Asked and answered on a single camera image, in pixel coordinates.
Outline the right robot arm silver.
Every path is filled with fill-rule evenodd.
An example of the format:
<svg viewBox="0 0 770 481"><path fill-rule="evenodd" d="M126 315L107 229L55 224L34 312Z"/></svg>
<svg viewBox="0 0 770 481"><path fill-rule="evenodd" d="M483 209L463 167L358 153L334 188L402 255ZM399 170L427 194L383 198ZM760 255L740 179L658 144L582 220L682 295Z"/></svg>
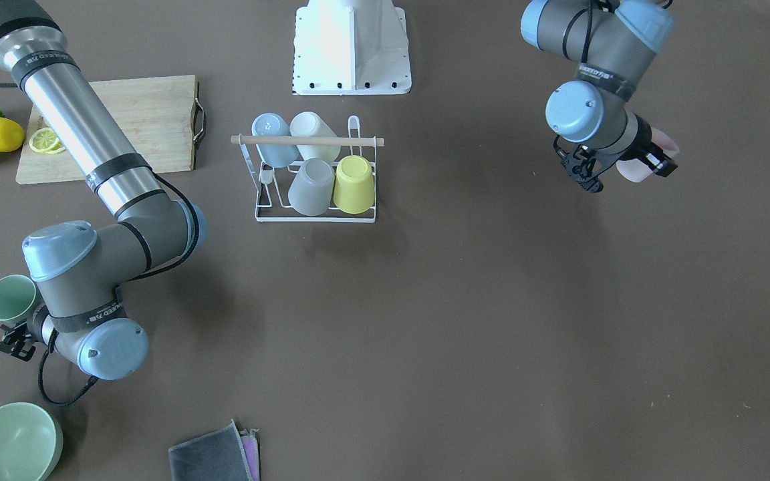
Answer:
<svg viewBox="0 0 770 481"><path fill-rule="evenodd" d="M128 377L146 360L149 341L126 313L120 289L187 260L204 240L204 213L162 185L39 3L0 1L0 70L60 137L108 213L102 227L67 218L24 238L42 304L28 331L85 374Z"/></svg>

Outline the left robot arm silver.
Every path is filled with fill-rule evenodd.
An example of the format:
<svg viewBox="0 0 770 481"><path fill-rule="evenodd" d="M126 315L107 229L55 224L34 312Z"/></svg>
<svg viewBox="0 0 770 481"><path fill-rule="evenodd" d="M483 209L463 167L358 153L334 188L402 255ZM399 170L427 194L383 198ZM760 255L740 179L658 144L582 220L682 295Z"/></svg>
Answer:
<svg viewBox="0 0 770 481"><path fill-rule="evenodd" d="M617 168L632 182L676 170L676 147L628 109L630 98L674 27L669 10L651 1L531 1L521 18L523 39L577 64L575 77L545 107L553 149L568 176L588 192Z"/></svg>

